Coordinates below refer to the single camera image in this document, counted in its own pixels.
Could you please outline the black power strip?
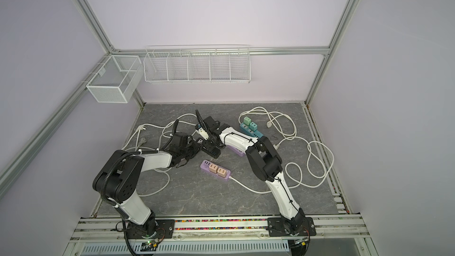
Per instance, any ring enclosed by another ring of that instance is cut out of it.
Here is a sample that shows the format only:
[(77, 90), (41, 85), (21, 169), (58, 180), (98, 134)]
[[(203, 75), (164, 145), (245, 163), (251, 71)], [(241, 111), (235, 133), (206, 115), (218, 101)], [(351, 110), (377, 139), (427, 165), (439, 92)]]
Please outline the black power strip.
[(214, 159), (218, 159), (221, 154), (221, 150), (216, 146), (207, 148), (206, 146), (202, 145), (200, 149), (201, 151), (203, 151), (204, 153), (206, 153), (207, 155), (211, 156)]

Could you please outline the green plug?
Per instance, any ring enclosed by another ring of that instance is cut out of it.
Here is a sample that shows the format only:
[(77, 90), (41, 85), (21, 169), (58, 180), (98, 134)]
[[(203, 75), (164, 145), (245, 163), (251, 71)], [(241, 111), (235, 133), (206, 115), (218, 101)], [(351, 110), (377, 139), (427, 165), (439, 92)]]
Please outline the green plug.
[(247, 117), (247, 116), (244, 117), (243, 124), (245, 126), (249, 126), (251, 122), (252, 122), (252, 120), (249, 117)]

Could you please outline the teal power strip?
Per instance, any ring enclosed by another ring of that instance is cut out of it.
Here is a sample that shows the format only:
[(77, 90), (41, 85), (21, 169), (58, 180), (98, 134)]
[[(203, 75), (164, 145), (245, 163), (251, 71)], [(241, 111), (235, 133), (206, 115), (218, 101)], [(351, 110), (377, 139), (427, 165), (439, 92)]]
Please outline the teal power strip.
[(253, 132), (249, 126), (246, 126), (244, 125), (243, 123), (240, 124), (240, 129), (241, 129), (241, 132), (248, 135), (248, 136), (251, 136), (251, 137), (255, 137), (255, 138), (261, 138), (263, 136), (263, 134), (257, 129), (255, 132)]

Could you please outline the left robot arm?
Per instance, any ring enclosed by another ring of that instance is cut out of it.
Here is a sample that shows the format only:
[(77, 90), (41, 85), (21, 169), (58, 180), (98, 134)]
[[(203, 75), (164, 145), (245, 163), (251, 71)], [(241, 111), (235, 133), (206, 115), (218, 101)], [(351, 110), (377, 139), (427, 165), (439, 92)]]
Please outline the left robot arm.
[(97, 174), (92, 188), (121, 216), (128, 229), (143, 238), (156, 235), (155, 213), (137, 192), (142, 173), (160, 168), (181, 167), (200, 151), (201, 142), (182, 132), (172, 135), (161, 149), (116, 150)]

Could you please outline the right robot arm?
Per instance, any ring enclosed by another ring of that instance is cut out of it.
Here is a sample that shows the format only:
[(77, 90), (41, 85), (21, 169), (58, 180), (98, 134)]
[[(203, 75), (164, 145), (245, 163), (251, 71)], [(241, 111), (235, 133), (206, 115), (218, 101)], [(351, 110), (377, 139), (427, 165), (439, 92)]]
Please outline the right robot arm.
[(274, 196), (280, 216), (283, 219), (284, 233), (288, 235), (310, 235), (310, 225), (303, 209), (293, 198), (284, 179), (282, 158), (270, 140), (245, 135), (228, 124), (220, 124), (212, 117), (203, 119), (196, 110), (198, 124), (195, 129), (201, 138), (197, 143), (200, 149), (213, 158), (218, 158), (221, 150), (230, 146), (243, 152), (254, 175), (264, 181)]

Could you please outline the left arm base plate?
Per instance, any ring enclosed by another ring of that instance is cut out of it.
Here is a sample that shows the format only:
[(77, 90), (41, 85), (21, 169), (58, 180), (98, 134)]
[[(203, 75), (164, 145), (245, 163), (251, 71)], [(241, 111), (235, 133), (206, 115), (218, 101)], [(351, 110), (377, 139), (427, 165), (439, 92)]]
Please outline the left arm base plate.
[(126, 235), (129, 239), (168, 239), (173, 236), (174, 219), (157, 219), (144, 225), (128, 223)]

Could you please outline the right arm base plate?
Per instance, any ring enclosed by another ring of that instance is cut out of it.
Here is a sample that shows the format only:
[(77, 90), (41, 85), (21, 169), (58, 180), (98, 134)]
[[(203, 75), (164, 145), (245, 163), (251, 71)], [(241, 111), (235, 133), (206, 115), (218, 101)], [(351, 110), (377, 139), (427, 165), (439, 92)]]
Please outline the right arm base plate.
[(316, 236), (314, 220), (300, 218), (288, 220), (284, 217), (268, 218), (266, 229), (271, 237), (313, 237)]

